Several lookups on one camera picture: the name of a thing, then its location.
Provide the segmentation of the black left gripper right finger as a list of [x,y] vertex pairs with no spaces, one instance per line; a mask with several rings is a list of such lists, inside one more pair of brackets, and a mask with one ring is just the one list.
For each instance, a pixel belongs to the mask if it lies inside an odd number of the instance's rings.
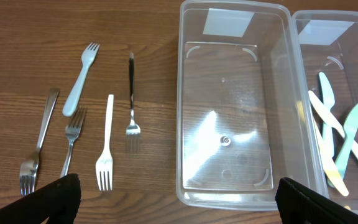
[[284,224],[358,223],[357,214],[288,177],[280,179],[275,201]]

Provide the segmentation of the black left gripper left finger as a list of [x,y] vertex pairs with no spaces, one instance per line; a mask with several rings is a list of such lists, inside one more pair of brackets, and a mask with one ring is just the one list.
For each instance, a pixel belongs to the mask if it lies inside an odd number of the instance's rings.
[[0,223],[73,223],[81,203],[78,174],[68,174],[0,209]]

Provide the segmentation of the yellow plastic knife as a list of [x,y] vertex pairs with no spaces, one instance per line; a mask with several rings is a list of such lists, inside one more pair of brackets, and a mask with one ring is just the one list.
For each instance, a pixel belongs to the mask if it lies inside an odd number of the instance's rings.
[[340,176],[340,173],[331,157],[329,157],[328,149],[326,144],[323,141],[323,137],[319,131],[318,125],[314,119],[314,117],[311,117],[312,124],[313,124],[313,131],[316,135],[317,139],[317,146],[319,149],[319,154],[321,158],[321,163],[323,166],[323,170],[327,176],[327,178],[331,181],[333,186],[337,189],[337,191],[342,195],[347,197],[349,195],[349,191]]

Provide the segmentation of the white plastic fork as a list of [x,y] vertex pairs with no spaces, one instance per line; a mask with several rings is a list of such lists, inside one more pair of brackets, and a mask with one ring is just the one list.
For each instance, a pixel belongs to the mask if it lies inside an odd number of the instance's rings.
[[112,190],[113,158],[110,150],[114,95],[108,96],[104,129],[104,148],[96,161],[96,179],[100,191]]

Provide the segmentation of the black handled metal fork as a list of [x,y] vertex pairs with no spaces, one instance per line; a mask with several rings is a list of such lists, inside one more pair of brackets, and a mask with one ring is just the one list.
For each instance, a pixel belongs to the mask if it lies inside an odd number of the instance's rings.
[[127,151],[138,154],[140,151],[141,129],[134,119],[134,53],[129,54],[129,90],[130,90],[130,122],[126,128]]

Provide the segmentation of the teal plastic knife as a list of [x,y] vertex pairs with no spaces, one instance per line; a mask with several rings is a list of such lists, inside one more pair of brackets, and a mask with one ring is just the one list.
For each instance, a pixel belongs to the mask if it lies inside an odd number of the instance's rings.
[[347,115],[343,130],[345,134],[344,143],[335,160],[335,165],[339,171],[341,179],[344,179],[352,145],[358,130],[358,103]]

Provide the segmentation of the light blue plastic knife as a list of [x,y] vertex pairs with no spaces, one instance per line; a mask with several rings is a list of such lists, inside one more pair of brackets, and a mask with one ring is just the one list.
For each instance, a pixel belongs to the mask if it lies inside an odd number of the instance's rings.
[[[323,105],[330,111],[331,108],[335,105],[333,89],[324,72],[319,72],[318,76],[321,87]],[[322,128],[322,137],[324,142],[326,143],[326,146],[329,149],[329,155],[331,157],[334,157],[333,129],[326,123],[323,124]]]

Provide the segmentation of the pale blue plastic fork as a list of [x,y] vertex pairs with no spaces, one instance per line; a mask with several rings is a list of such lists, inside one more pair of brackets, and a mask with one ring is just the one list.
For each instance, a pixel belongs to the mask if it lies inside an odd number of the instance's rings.
[[86,76],[88,74],[88,70],[90,69],[90,66],[93,64],[96,58],[96,54],[98,53],[99,47],[100,47],[99,44],[92,42],[89,44],[89,46],[87,46],[87,48],[85,48],[85,50],[82,53],[81,72],[78,75],[78,78],[73,88],[71,89],[71,92],[68,95],[68,98],[63,106],[62,114],[66,117],[71,117],[78,106],[81,92],[85,84]]

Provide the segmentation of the left clear plastic container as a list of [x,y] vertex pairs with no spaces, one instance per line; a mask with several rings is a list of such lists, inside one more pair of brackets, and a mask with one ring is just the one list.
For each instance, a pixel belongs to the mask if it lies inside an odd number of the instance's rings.
[[180,201],[274,211],[284,177],[327,196],[290,11],[260,1],[185,1],[179,28]]

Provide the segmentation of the clear plastic container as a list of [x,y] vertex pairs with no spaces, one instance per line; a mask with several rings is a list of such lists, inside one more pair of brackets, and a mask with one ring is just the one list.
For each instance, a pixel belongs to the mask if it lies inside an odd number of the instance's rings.
[[327,196],[290,11],[260,1],[185,1],[179,28],[180,201],[274,211],[284,177]]
[[[333,89],[331,112],[341,124],[358,103],[358,12],[333,10],[296,11],[292,16],[298,32],[308,89],[323,101],[318,73],[325,73]],[[355,136],[358,143],[358,131]],[[358,214],[358,160],[351,153],[342,196],[325,178],[329,199]]]

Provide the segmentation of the right clear plastic container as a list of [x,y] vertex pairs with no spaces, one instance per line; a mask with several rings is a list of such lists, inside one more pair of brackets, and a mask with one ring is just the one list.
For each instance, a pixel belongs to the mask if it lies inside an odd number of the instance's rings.
[[[358,12],[333,10],[296,11],[292,16],[298,32],[308,89],[323,101],[318,73],[325,73],[333,89],[331,112],[341,124],[358,103]],[[358,131],[355,136],[358,143]],[[358,160],[351,153],[342,196],[325,178],[329,199],[358,214]]]

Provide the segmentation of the long silver metal fork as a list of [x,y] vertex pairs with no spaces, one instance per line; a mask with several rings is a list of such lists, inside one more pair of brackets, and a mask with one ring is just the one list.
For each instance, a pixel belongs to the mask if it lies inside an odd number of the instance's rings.
[[22,196],[29,195],[35,191],[37,171],[40,164],[39,154],[45,139],[48,124],[50,122],[50,118],[52,116],[52,112],[59,93],[60,93],[59,88],[49,89],[49,93],[42,117],[42,123],[40,126],[40,133],[36,145],[36,150],[32,152],[29,156],[27,156],[20,166],[19,183],[20,183],[20,191]]

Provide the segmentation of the short silver metal fork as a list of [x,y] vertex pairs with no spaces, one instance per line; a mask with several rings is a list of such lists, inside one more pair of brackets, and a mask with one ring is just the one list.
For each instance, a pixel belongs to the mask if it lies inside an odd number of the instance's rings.
[[68,152],[60,174],[60,178],[64,177],[68,173],[71,157],[73,154],[73,145],[78,139],[81,133],[81,128],[86,117],[87,108],[78,108],[71,116],[69,123],[65,128],[65,136],[68,139]]

